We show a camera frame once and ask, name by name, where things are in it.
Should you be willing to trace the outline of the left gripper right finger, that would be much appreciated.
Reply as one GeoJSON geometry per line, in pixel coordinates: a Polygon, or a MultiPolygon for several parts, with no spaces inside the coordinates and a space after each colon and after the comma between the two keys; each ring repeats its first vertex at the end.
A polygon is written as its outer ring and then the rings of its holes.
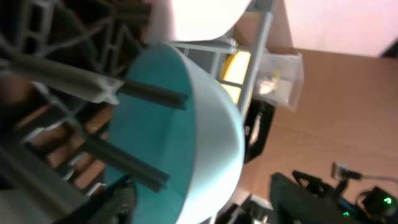
{"type": "Polygon", "coordinates": [[[271,175],[269,198],[277,224],[355,224],[332,199],[318,198],[285,175],[271,175]]]}

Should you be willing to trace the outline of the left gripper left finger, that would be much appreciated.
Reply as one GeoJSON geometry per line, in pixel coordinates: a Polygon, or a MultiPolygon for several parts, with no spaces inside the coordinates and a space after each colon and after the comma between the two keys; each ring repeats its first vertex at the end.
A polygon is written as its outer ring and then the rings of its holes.
{"type": "Polygon", "coordinates": [[[132,223],[136,204],[134,181],[125,175],[55,224],[132,223]]]}

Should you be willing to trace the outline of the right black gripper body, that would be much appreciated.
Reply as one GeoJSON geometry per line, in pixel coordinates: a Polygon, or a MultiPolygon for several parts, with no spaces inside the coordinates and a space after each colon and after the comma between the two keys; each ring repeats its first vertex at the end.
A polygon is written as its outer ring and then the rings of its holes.
{"type": "Polygon", "coordinates": [[[294,170],[292,175],[299,186],[308,190],[311,194],[319,198],[330,198],[336,202],[342,198],[343,193],[348,188],[348,179],[343,179],[339,181],[336,187],[332,187],[318,177],[297,170],[294,170]]]}

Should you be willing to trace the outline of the light blue bowl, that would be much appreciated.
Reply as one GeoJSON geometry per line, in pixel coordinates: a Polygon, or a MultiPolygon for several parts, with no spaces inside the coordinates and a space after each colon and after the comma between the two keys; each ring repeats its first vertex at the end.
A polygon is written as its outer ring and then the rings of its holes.
{"type": "Polygon", "coordinates": [[[183,110],[127,95],[114,108],[109,142],[170,177],[160,192],[136,184],[133,222],[205,221],[229,200],[241,175],[238,107],[214,78],[169,44],[143,51],[126,76],[187,97],[183,110]]]}

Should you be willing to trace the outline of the yellow plastic plate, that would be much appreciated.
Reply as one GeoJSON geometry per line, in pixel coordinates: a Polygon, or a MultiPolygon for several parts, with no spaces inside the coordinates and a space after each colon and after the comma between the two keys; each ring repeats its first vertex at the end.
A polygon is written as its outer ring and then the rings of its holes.
{"type": "Polygon", "coordinates": [[[235,104],[238,103],[241,88],[248,69],[251,58],[249,52],[237,52],[227,57],[221,72],[221,80],[233,83],[233,85],[222,84],[221,86],[228,92],[235,104]]]}

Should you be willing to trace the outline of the pink white bowl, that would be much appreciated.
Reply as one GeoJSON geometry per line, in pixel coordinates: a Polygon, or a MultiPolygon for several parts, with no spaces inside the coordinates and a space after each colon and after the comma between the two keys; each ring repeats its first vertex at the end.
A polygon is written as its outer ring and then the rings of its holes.
{"type": "Polygon", "coordinates": [[[144,40],[195,42],[221,37],[237,23],[250,0],[156,0],[144,40]]]}

